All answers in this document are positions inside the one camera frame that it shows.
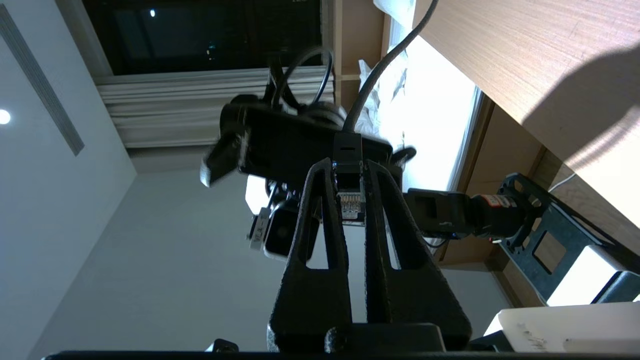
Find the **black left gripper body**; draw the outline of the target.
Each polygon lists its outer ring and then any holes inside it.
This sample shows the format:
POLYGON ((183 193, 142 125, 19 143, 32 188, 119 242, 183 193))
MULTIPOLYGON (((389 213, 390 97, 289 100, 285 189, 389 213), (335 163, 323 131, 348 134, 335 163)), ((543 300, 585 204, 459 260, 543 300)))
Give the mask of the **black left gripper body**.
POLYGON ((332 162, 371 161, 386 167, 398 186, 402 168, 392 163, 393 147, 377 137, 343 131, 308 116, 288 114, 259 102, 233 101, 222 107, 220 132, 231 125, 250 129, 240 173, 304 186, 310 168, 329 158, 332 162))

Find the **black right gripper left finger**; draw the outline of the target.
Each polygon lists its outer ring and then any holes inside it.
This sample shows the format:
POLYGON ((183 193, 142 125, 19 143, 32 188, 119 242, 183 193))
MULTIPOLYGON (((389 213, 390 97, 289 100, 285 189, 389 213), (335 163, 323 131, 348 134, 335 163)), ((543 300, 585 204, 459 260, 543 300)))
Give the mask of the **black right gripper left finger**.
POLYGON ((352 323, 348 270, 333 163, 324 158, 310 168, 304 183, 292 245, 267 324, 269 351, 322 352, 329 330, 352 323), (316 200, 321 203, 326 269, 307 266, 316 200))

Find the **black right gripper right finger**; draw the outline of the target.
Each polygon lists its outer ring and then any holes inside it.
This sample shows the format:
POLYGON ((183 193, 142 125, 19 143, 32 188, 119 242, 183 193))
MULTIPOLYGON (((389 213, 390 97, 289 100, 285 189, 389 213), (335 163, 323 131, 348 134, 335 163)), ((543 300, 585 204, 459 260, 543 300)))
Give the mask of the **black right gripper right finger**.
POLYGON ((462 351, 473 329, 435 264, 393 176, 365 161, 365 303, 373 324, 432 324, 448 351, 462 351))

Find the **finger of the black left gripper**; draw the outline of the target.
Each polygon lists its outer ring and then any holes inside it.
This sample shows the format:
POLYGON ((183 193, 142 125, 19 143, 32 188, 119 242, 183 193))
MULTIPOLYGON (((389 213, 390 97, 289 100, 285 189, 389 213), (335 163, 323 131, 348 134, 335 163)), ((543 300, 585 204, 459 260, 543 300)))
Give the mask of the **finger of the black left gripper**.
POLYGON ((413 159, 418 151, 413 146, 406 146, 391 155, 392 164, 406 164, 406 162, 413 159))
POLYGON ((249 136, 250 128, 245 125, 230 125, 221 130, 202 157, 199 167, 202 185, 212 188, 218 180, 244 164, 249 136))

